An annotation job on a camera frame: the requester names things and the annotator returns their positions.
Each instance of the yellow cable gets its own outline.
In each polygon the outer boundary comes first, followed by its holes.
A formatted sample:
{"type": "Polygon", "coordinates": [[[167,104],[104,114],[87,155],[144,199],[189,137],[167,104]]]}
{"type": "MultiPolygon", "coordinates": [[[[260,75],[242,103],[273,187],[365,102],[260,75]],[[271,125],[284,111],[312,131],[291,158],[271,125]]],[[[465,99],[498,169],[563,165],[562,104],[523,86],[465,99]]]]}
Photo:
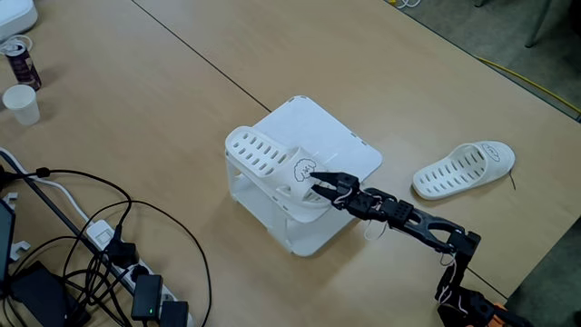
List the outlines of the yellow cable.
{"type": "Polygon", "coordinates": [[[513,75],[513,76],[515,76],[515,77],[518,77],[518,78],[520,78],[521,80],[523,80],[523,81],[525,81],[525,82],[527,82],[527,83],[529,83],[529,84],[533,85],[533,86],[534,86],[534,87],[536,87],[537,89],[539,89],[539,90],[541,90],[541,91],[545,92],[546,94],[549,94],[549,95],[551,95],[552,97],[556,98],[556,99],[557,99],[558,101],[560,101],[562,104],[564,104],[564,105],[568,106],[569,108],[571,108],[571,109],[575,110],[575,111],[576,111],[578,114],[581,114],[581,109],[579,109],[579,108],[575,107],[574,105],[572,105],[571,103],[569,103],[567,100],[563,99],[562,97],[560,97],[560,96],[558,96],[558,95],[556,95],[556,94],[552,93],[551,91],[549,91],[548,89],[546,89],[544,86],[541,86],[541,85],[539,85],[539,84],[537,84],[537,83],[535,83],[535,82],[533,82],[533,81],[529,80],[529,79],[528,79],[528,78],[526,78],[525,76],[523,76],[523,75],[521,75],[521,74],[519,74],[519,73],[517,73],[517,72],[513,72],[513,71],[511,71],[510,69],[508,69],[508,68],[506,68],[506,67],[503,67],[503,66],[501,66],[500,64],[497,64],[497,63],[491,62],[490,60],[487,60],[487,59],[484,59],[484,58],[481,58],[481,57],[477,57],[477,59],[478,59],[479,61],[483,62],[484,64],[489,64],[489,65],[491,65],[491,66],[493,66],[493,67],[496,67],[496,68],[500,69],[500,70],[501,70],[501,71],[503,71],[503,72],[507,72],[507,73],[509,73],[509,74],[512,74],[512,75],[513,75]]]}

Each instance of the cartoon drawing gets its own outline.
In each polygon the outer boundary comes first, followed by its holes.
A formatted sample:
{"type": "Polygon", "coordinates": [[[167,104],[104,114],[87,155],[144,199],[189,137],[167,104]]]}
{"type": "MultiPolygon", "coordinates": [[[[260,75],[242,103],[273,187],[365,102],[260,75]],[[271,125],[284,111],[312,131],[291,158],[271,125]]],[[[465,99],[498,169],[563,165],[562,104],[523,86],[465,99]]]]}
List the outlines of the cartoon drawing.
{"type": "Polygon", "coordinates": [[[494,160],[496,162],[499,162],[500,161],[500,156],[498,155],[497,149],[495,149],[494,147],[490,146],[489,144],[482,144],[482,147],[487,152],[488,156],[490,158],[492,158],[492,160],[494,160]]]}
{"type": "Polygon", "coordinates": [[[300,159],[294,165],[294,178],[297,182],[302,182],[310,177],[310,173],[315,171],[317,163],[311,159],[300,159]]]}

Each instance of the white device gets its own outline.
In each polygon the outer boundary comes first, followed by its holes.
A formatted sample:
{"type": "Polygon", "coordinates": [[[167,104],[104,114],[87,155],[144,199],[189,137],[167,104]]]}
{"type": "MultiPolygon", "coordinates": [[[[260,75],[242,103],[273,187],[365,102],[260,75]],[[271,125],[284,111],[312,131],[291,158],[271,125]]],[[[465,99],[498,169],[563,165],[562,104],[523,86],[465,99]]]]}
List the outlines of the white device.
{"type": "Polygon", "coordinates": [[[33,0],[0,0],[0,42],[28,30],[37,19],[33,0]]]}

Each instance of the black power adapter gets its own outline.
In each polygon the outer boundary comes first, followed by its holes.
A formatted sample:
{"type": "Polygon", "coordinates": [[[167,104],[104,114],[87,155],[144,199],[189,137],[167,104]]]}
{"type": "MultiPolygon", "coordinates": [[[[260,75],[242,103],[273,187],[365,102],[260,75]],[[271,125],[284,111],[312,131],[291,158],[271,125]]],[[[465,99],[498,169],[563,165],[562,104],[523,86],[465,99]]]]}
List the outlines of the black power adapter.
{"type": "Polygon", "coordinates": [[[160,327],[186,327],[188,325],[188,303],[165,301],[162,304],[160,327]]]}
{"type": "Polygon", "coordinates": [[[163,278],[160,275],[140,275],[135,282],[135,295],[131,317],[135,321],[157,320],[160,313],[163,278]]]}
{"type": "Polygon", "coordinates": [[[91,319],[66,290],[60,276],[51,274],[40,262],[19,272],[10,283],[10,290],[14,299],[22,302],[44,327],[79,327],[91,319]]]}

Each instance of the gray floor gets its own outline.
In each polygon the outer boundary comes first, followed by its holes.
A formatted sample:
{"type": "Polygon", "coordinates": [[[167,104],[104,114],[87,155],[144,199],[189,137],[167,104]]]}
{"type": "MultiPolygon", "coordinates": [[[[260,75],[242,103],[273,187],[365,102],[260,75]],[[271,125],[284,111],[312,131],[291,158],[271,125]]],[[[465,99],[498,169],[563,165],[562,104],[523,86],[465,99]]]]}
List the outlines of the gray floor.
{"type": "MultiPolygon", "coordinates": [[[[525,48],[543,0],[422,0],[404,12],[467,52],[520,73],[581,108],[581,36],[570,29],[571,0],[554,0],[537,44],[525,48]]],[[[581,117],[526,86],[581,121],[581,117]]],[[[573,327],[581,310],[581,220],[567,232],[507,303],[536,327],[573,327]]]]}
{"type": "MultiPolygon", "coordinates": [[[[553,0],[537,44],[525,48],[543,0],[422,0],[403,11],[467,52],[543,85],[581,108],[581,36],[570,28],[571,0],[553,0]]],[[[573,119],[579,113],[524,85],[573,119]]]]}
{"type": "Polygon", "coordinates": [[[581,220],[508,299],[507,308],[537,327],[575,327],[581,310],[581,220]]]}

